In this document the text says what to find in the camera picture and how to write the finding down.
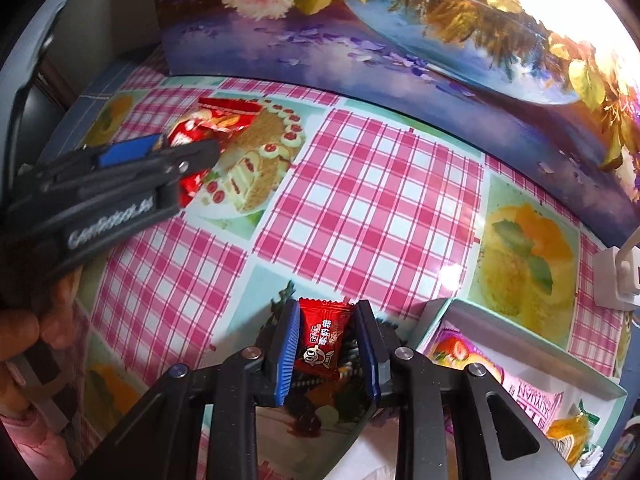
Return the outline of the person's left hand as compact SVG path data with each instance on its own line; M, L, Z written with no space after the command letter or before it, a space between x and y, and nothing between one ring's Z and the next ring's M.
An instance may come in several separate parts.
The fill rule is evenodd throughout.
M6 361L23 353L38 340L55 350L69 347L75 339L73 302L76 298L82 267L67 274L43 297L46 312L41 318L29 310L1 312L1 415L21 418L29 409L21 388L6 366Z

